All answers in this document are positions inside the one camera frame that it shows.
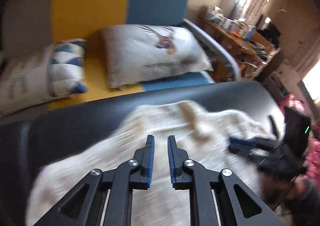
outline green light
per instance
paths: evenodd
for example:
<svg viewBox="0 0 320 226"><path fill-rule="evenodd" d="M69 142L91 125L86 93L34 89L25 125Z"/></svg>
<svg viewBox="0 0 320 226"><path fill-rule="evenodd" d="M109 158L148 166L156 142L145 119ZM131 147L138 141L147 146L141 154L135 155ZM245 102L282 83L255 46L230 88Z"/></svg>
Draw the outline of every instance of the green light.
<svg viewBox="0 0 320 226"><path fill-rule="evenodd" d="M309 127L307 127L307 129L306 129L306 131L305 131L305 133L304 133L304 134L306 134L306 133L308 132L308 129L309 129Z"/></svg>

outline blue and white pillow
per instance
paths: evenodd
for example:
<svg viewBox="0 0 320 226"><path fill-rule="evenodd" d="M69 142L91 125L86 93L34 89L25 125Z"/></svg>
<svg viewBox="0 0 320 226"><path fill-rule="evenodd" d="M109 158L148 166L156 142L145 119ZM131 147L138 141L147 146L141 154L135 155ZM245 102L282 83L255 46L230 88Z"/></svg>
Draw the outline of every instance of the blue and white pillow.
<svg viewBox="0 0 320 226"><path fill-rule="evenodd" d="M11 60L0 76L0 118L56 98L85 93L85 40L55 43Z"/></svg>
<svg viewBox="0 0 320 226"><path fill-rule="evenodd" d="M73 39L54 46L50 65L52 96L85 93L83 56L85 40Z"/></svg>

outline white cloth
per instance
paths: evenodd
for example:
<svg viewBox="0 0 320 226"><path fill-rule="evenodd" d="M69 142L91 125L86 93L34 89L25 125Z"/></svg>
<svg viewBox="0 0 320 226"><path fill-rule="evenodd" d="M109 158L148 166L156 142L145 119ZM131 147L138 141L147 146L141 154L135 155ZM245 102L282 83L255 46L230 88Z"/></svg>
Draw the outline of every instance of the white cloth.
<svg viewBox="0 0 320 226"><path fill-rule="evenodd" d="M81 178L93 168L116 168L144 146L147 135L155 137L151 188L134 190L132 226L189 225L189 193L175 191L170 181L167 137L206 168L231 169L254 192L259 193L254 165L227 150L230 136L273 138L260 123L236 110L210 113L193 101L161 106L138 106L107 139L86 151L46 166L36 179L28 200L26 225L35 224Z"/></svg>

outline metal armrest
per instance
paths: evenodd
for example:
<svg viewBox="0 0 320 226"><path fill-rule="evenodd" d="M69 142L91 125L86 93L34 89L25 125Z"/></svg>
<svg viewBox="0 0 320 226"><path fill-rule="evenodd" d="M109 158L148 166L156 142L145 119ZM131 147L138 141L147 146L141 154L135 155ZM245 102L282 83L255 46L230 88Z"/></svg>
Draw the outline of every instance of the metal armrest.
<svg viewBox="0 0 320 226"><path fill-rule="evenodd" d="M211 51L219 56L219 59L223 61L228 69L228 74L232 81L240 81L241 72L238 63L219 43L187 19L183 19L183 26L189 29L199 40L207 45Z"/></svg>

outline pillow with deer print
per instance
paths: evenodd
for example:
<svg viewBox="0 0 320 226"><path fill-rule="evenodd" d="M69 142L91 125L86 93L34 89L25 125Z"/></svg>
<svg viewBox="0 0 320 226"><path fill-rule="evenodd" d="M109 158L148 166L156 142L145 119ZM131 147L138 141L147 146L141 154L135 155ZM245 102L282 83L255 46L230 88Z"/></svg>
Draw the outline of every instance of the pillow with deer print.
<svg viewBox="0 0 320 226"><path fill-rule="evenodd" d="M106 27L102 33L110 88L211 68L185 28L129 24Z"/></svg>

